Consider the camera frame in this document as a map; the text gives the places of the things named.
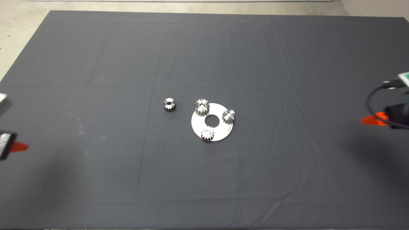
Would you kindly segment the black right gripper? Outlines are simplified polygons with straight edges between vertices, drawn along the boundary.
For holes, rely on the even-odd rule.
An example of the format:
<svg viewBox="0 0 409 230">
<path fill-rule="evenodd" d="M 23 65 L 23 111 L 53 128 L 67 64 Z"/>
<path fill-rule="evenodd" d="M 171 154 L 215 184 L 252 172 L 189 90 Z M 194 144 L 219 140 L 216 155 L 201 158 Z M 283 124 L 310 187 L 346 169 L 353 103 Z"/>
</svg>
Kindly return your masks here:
<svg viewBox="0 0 409 230">
<path fill-rule="evenodd" d="M 384 108 L 384 112 L 377 112 L 377 116 L 390 121 L 392 123 L 399 124 L 390 125 L 392 129 L 408 129 L 409 126 L 409 104 L 401 103 Z M 370 115 L 362 118 L 362 124 L 375 125 L 375 126 L 387 126 L 386 122 L 377 119 L 375 116 Z"/>
</svg>

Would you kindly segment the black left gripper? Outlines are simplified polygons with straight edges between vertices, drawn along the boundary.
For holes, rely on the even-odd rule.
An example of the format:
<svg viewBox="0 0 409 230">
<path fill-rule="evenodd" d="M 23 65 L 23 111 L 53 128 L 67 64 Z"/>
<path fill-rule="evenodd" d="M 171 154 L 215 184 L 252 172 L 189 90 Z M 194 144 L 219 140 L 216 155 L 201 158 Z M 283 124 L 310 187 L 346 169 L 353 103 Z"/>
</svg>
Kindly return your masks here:
<svg viewBox="0 0 409 230">
<path fill-rule="evenodd" d="M 23 142 L 15 142 L 17 133 L 15 132 L 1 132 L 0 133 L 0 160 L 6 160 L 9 153 L 23 152 L 28 150 L 29 145 Z"/>
</svg>

